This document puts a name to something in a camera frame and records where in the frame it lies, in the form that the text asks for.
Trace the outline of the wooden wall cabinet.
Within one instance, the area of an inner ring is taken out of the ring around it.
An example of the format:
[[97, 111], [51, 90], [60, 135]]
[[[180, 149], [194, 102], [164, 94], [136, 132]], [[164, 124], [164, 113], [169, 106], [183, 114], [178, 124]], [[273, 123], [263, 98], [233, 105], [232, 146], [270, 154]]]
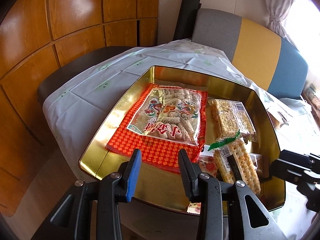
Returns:
[[154, 46], [159, 0], [17, 0], [1, 23], [1, 213], [15, 214], [55, 141], [37, 89], [96, 49]]

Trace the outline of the green-ended cracker pack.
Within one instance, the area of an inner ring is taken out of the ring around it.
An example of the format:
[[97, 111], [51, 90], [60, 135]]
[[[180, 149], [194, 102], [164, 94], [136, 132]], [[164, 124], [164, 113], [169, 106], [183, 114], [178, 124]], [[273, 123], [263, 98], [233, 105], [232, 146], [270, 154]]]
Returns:
[[254, 194], [260, 194], [260, 181], [240, 132], [234, 137], [211, 144], [208, 150], [213, 152], [217, 168], [225, 183], [232, 184], [242, 180]]

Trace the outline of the grey yellow blue chair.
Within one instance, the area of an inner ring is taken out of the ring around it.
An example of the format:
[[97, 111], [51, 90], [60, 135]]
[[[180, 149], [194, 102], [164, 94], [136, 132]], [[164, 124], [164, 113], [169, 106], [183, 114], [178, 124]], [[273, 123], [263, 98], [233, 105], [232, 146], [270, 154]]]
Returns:
[[308, 64], [298, 49], [249, 19], [216, 9], [199, 9], [191, 39], [223, 51], [246, 78], [276, 98], [300, 98]]

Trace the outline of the white cloud-print tablecloth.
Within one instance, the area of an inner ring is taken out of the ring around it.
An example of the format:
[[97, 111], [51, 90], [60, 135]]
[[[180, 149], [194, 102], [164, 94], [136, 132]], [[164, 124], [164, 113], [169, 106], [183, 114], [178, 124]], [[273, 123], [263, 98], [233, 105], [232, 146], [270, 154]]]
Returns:
[[[100, 128], [114, 105], [128, 88], [138, 80], [151, 66], [170, 67], [174, 74], [178, 70], [195, 72], [220, 77], [253, 89], [266, 107], [277, 103], [282, 109], [294, 116], [288, 125], [276, 132], [281, 149], [300, 154], [319, 155], [319, 128], [311, 120], [310, 107], [302, 100], [280, 99], [246, 78], [227, 59], [221, 50], [206, 47], [188, 39], [172, 41], [167, 44], [142, 48], [136, 47], [103, 61], [93, 56], [97, 63], [88, 63], [85, 70], [80, 65], [90, 55], [71, 62], [59, 70], [80, 71], [75, 77], [57, 77], [61, 85], [55, 85], [53, 92], [43, 103], [43, 112], [48, 125], [55, 136], [59, 148], [76, 178], [93, 182], [95, 174], [92, 167], [89, 175], [79, 167], [79, 160], [93, 136]], [[271, 211], [283, 233], [288, 239], [300, 239], [311, 226], [311, 219], [316, 215], [305, 207], [306, 197], [299, 193], [293, 184], [286, 184], [286, 202], [283, 207]], [[120, 205], [120, 218], [123, 230], [132, 230], [145, 239], [195, 239], [199, 218], [195, 215], [178, 214], [152, 207], [138, 200], [132, 204]]]

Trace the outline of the large red sesame snack bag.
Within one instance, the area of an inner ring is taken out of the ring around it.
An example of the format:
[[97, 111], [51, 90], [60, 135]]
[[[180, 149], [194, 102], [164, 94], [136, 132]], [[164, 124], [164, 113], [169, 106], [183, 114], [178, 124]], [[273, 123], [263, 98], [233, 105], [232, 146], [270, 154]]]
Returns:
[[185, 149], [195, 162], [204, 146], [207, 98], [205, 90], [151, 83], [106, 148], [124, 156], [137, 148], [144, 163], [177, 173], [179, 150]]

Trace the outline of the wooden side shelf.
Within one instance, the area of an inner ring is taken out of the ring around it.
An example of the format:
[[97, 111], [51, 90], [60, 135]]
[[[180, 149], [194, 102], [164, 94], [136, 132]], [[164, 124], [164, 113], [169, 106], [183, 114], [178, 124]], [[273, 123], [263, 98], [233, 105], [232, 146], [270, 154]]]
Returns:
[[311, 106], [311, 114], [319, 127], [319, 98], [315, 89], [310, 86], [302, 93], [303, 99]]

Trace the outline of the gold metal tin box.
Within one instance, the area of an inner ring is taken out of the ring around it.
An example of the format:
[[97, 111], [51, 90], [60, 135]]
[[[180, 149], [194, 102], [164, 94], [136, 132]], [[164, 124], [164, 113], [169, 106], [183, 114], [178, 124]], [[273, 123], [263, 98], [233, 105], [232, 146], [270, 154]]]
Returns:
[[257, 93], [238, 83], [191, 70], [152, 66], [125, 92], [103, 121], [79, 166], [103, 179], [131, 157], [142, 153], [135, 197], [167, 210], [183, 212], [188, 200], [179, 175], [178, 152], [197, 162], [216, 141], [215, 119], [208, 98], [227, 99], [246, 110], [255, 128], [245, 149], [261, 155], [260, 200], [270, 211], [285, 203], [285, 184], [270, 178], [268, 167], [280, 147], [274, 127]]

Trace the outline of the brown-white pastry packet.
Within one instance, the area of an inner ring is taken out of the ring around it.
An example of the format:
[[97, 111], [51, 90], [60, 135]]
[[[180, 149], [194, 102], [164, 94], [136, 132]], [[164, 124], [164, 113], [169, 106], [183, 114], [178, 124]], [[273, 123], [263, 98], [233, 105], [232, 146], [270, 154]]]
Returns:
[[269, 105], [266, 110], [275, 130], [280, 129], [283, 125], [288, 125], [293, 118], [290, 112], [278, 105]]

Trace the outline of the slim white snack stick packet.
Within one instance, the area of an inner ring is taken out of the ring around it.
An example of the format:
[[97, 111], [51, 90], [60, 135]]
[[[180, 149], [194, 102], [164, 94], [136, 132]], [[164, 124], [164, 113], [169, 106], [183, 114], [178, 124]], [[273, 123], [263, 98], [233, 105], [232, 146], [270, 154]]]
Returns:
[[[197, 163], [200, 166], [200, 169], [202, 172], [208, 173], [213, 177], [216, 177], [217, 175], [217, 165], [215, 162], [213, 151], [208, 151], [209, 145], [204, 145], [199, 157]], [[199, 215], [201, 211], [201, 203], [192, 203], [190, 202], [187, 207], [187, 213]]]

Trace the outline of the floral window curtain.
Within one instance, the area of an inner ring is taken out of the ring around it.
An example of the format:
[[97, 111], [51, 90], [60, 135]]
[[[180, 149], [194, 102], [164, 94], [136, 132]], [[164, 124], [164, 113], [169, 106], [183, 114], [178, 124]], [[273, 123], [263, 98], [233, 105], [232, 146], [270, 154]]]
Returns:
[[282, 25], [282, 22], [287, 18], [294, 0], [265, 0], [265, 2], [269, 14], [268, 29], [296, 47]]

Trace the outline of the clear rice puff cake pack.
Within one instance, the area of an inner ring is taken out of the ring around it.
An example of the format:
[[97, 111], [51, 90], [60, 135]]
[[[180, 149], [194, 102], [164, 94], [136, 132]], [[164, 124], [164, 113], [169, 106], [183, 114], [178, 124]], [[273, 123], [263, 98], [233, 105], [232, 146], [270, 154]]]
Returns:
[[240, 101], [209, 98], [208, 104], [214, 122], [216, 141], [242, 137], [244, 142], [258, 142], [255, 127]]

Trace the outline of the black rolled mat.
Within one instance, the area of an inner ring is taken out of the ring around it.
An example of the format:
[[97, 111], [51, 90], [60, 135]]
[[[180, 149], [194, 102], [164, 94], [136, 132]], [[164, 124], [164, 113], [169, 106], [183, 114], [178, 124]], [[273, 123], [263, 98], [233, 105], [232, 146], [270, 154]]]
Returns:
[[191, 39], [195, 27], [200, 0], [182, 0], [173, 40]]

